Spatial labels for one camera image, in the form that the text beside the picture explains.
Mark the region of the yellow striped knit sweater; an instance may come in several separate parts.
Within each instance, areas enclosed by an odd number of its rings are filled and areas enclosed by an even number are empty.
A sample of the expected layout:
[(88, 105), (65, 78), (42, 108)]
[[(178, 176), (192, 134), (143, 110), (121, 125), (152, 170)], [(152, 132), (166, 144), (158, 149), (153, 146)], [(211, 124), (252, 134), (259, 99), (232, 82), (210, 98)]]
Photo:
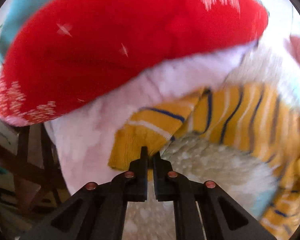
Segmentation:
[(289, 239), (300, 225), (300, 114), (267, 85), (200, 89), (135, 112), (117, 131), (108, 164), (126, 170), (142, 146), (154, 154), (190, 132), (270, 166), (279, 192), (261, 224), (277, 239)]

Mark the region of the dark wooden chair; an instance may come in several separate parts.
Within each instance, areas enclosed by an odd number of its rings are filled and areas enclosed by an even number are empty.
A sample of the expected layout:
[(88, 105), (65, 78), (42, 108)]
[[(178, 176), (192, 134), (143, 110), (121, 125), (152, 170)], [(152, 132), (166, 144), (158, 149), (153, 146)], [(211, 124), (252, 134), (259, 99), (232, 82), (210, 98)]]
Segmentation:
[(42, 167), (28, 162), (31, 126), (6, 127), (17, 136), (17, 152), (13, 154), (0, 145), (0, 167), (13, 174), (18, 209), (28, 213), (50, 192), (56, 205), (60, 206), (62, 200), (58, 190), (65, 190), (66, 184), (57, 160), (56, 147), (44, 125), (38, 126), (39, 132), (35, 138), (40, 149), (34, 152), (34, 156), (42, 161)]

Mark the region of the heart-patterned white bed blanket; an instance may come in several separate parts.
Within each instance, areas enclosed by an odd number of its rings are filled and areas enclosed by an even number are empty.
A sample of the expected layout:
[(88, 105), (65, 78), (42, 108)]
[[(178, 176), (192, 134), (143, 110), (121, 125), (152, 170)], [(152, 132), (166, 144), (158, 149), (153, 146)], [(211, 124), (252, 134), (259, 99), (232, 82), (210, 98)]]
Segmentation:
[(191, 178), (217, 177), (277, 239), (300, 225), (300, 36), (257, 3), (247, 42), (158, 60), (46, 124), (70, 193), (111, 180), (141, 146)]

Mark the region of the teal cushion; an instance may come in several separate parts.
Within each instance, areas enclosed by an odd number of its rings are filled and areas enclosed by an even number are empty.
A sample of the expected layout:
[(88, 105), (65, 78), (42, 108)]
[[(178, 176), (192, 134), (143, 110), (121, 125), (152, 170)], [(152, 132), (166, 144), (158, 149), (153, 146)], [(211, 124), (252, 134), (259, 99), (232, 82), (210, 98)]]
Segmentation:
[(22, 25), (50, 0), (12, 0), (0, 34), (0, 61), (6, 53)]

